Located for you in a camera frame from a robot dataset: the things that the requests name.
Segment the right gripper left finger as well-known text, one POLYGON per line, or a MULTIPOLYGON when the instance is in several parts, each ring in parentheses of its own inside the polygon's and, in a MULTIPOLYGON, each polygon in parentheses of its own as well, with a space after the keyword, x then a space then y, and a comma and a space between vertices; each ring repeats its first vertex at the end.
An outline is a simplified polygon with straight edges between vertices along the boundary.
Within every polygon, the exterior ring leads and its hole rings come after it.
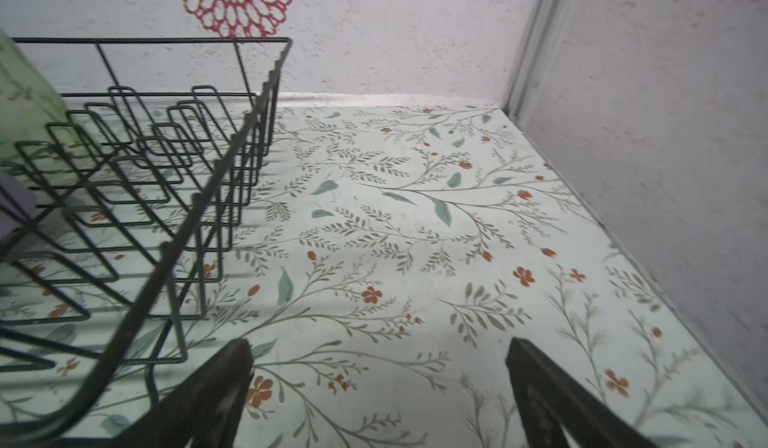
POLYGON ((249 343, 244 339, 229 341, 110 445, 233 446, 252 366, 249 343))

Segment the tall green translucent cup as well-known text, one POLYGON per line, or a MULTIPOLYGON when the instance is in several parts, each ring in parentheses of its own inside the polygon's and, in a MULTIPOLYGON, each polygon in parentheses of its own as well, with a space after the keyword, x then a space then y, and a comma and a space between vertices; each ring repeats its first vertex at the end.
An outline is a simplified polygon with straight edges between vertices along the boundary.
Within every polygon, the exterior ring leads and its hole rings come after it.
POLYGON ((46 125, 68 122, 53 86, 1 30, 1 160, 19 158, 18 141, 50 140, 46 125))

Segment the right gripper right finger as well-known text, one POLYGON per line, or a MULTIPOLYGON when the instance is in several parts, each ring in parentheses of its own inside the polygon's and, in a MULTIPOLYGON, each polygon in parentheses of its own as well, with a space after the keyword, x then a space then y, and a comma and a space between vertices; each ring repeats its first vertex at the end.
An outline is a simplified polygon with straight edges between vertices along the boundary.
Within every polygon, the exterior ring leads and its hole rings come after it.
POLYGON ((531 341, 514 337, 506 366, 530 447, 653 445, 531 341))

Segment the black wire dish rack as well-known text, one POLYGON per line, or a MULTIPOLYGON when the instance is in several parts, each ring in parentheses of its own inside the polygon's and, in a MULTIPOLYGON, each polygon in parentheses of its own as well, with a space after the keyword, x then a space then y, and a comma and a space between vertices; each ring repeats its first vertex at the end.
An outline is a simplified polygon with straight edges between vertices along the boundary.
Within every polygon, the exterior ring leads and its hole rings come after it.
POLYGON ((1 379, 48 389, 87 372, 59 408, 33 413, 3 395, 5 447, 112 447, 177 385, 156 369, 188 359, 185 331, 251 202, 274 132, 290 38, 159 38, 224 63, 223 88, 194 68, 170 84, 118 74, 147 38, 72 38, 100 57, 104 82, 66 94, 50 140, 18 141, 1 164, 1 379))

